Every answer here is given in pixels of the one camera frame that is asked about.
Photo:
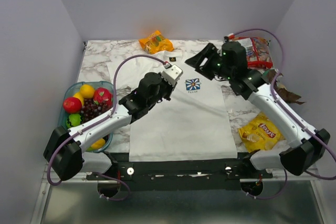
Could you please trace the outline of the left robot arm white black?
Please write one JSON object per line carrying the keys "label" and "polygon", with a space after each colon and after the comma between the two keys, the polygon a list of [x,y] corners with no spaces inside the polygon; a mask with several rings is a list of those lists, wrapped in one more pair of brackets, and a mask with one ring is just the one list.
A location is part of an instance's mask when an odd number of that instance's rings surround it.
{"label": "left robot arm white black", "polygon": [[111,110],[69,130],[54,129],[44,152],[47,170],[54,170],[62,181],[79,172],[99,173],[104,179],[112,179],[117,170],[111,156],[86,150],[103,136],[139,120],[163,99],[169,100],[180,76],[176,70],[149,72]]}

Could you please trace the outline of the white t-shirt daisy print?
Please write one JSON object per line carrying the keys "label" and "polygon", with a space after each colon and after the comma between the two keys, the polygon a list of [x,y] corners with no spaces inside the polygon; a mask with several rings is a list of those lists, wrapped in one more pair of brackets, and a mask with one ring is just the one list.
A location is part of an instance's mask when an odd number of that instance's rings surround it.
{"label": "white t-shirt daisy print", "polygon": [[220,84],[185,64],[185,50],[162,51],[183,70],[171,100],[155,105],[130,126],[129,160],[133,162],[237,158]]}

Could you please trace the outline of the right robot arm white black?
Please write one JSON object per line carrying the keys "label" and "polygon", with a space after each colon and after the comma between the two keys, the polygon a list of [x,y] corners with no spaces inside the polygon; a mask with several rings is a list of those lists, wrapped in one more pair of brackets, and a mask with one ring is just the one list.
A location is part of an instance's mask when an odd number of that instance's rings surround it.
{"label": "right robot arm white black", "polygon": [[246,50],[239,42],[227,41],[221,49],[209,43],[185,63],[209,80],[227,80],[236,95],[263,112],[285,137],[288,149],[255,151],[245,158],[241,171],[246,177],[255,177],[268,168],[285,169],[300,176],[329,150],[329,132],[308,124],[275,93],[258,70],[248,68]]}

